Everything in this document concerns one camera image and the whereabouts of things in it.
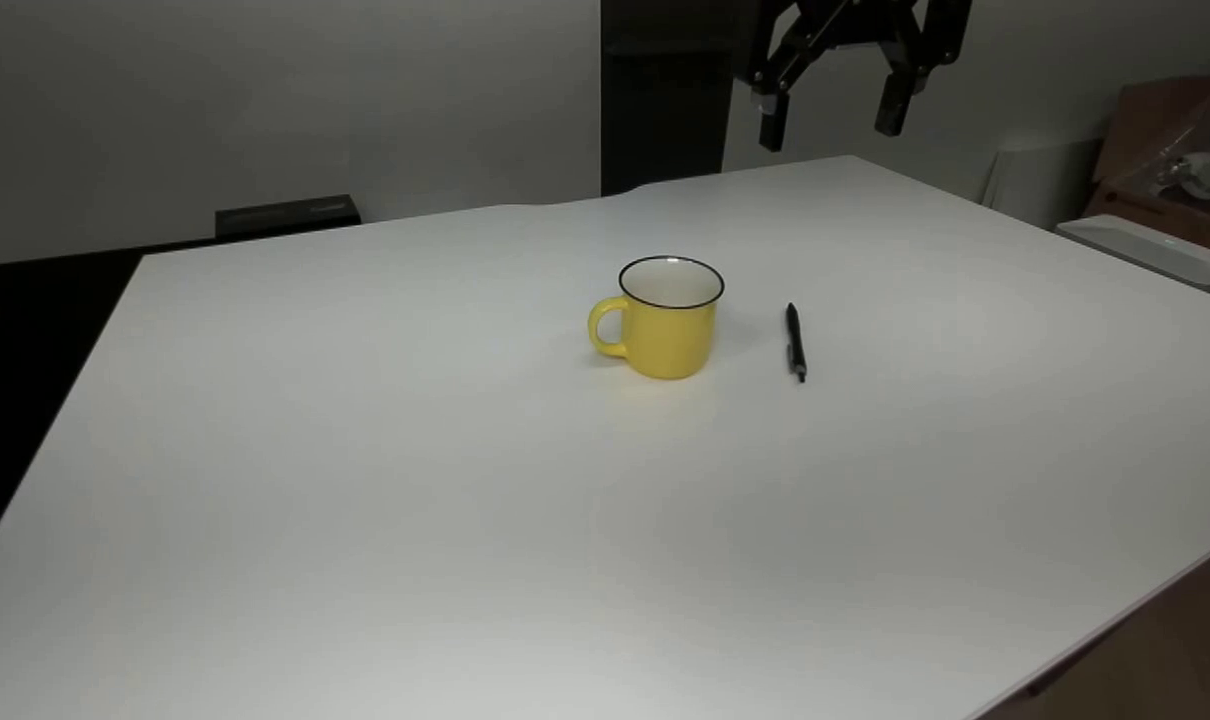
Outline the black pen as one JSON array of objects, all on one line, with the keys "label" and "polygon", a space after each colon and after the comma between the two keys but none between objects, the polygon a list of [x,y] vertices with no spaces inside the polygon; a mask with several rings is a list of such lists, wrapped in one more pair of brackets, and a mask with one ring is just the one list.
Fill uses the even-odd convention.
[{"label": "black pen", "polygon": [[799,384],[805,384],[807,374],[809,374],[809,368],[807,368],[803,351],[799,309],[793,304],[785,306],[785,333],[789,373],[797,379]]}]

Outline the black pillar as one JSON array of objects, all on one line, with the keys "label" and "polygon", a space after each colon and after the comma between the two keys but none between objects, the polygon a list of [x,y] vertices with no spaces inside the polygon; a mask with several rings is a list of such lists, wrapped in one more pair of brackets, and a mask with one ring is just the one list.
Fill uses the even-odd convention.
[{"label": "black pillar", "polygon": [[739,0],[600,0],[601,192],[721,172]]}]

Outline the yellow enamel mug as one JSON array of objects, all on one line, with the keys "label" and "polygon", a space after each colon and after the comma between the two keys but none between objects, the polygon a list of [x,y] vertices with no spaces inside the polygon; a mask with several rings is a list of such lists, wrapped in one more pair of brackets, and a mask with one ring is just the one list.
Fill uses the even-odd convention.
[{"label": "yellow enamel mug", "polygon": [[724,275],[693,258],[638,258],[618,273],[620,295],[597,303],[587,336],[605,357],[661,381],[692,378],[713,351]]}]

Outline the brown cardboard box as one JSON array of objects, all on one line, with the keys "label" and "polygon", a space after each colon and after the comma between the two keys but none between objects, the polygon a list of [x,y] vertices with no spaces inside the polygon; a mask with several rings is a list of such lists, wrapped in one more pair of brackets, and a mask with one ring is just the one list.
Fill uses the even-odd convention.
[{"label": "brown cardboard box", "polygon": [[1210,156],[1210,76],[1123,87],[1082,215],[1118,217],[1210,250],[1210,200],[1162,195],[1195,152]]}]

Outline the white tray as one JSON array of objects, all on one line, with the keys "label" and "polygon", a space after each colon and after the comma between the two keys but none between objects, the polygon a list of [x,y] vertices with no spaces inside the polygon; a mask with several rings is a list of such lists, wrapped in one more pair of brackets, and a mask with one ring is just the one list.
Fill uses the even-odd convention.
[{"label": "white tray", "polygon": [[1210,293],[1210,249],[1113,215],[1059,223],[1061,236]]}]

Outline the black flat box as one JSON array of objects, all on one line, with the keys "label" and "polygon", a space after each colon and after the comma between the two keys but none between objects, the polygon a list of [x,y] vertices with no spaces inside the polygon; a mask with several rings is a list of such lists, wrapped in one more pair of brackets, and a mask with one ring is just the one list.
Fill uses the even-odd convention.
[{"label": "black flat box", "polygon": [[334,195],[217,211],[215,237],[220,241],[263,240],[361,224],[353,198]]}]

